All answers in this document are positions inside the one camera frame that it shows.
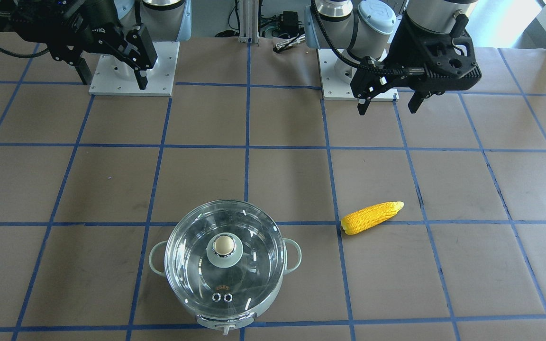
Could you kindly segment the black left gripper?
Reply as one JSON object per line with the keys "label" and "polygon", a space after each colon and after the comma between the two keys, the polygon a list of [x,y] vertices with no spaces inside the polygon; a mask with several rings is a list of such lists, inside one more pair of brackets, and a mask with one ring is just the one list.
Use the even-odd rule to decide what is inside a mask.
{"label": "black left gripper", "polygon": [[476,84],[476,56],[466,31],[468,16],[452,14],[449,33],[430,33],[411,19],[402,22],[386,58],[364,57],[351,80],[364,116],[373,97],[395,87],[414,91],[408,110],[416,114],[423,101],[446,91],[469,90]]}

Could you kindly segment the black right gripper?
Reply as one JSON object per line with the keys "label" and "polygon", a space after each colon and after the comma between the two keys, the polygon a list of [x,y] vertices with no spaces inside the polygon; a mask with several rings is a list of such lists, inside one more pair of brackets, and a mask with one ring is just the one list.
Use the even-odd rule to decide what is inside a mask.
{"label": "black right gripper", "polygon": [[20,0],[11,26],[25,41],[46,45],[54,60],[72,64],[82,84],[90,83],[83,52],[108,54],[134,69],[146,90],[157,54],[141,22],[125,28],[112,0]]}

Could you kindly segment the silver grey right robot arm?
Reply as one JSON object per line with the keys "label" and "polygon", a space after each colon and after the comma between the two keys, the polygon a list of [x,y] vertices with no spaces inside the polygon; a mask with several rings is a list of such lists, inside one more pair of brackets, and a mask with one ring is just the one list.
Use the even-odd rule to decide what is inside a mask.
{"label": "silver grey right robot arm", "polygon": [[19,0],[11,26],[72,66],[94,96],[171,97],[190,0]]}

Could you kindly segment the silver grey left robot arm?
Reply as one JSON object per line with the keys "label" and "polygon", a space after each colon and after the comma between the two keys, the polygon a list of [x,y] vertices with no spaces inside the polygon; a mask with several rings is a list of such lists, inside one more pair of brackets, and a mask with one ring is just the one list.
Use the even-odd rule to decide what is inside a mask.
{"label": "silver grey left robot arm", "polygon": [[410,0],[398,20],[381,0],[312,0],[305,9],[306,43],[331,50],[349,71],[365,115],[371,101],[396,87],[414,91],[415,114],[425,99],[469,90],[482,79],[466,30],[474,0]]}

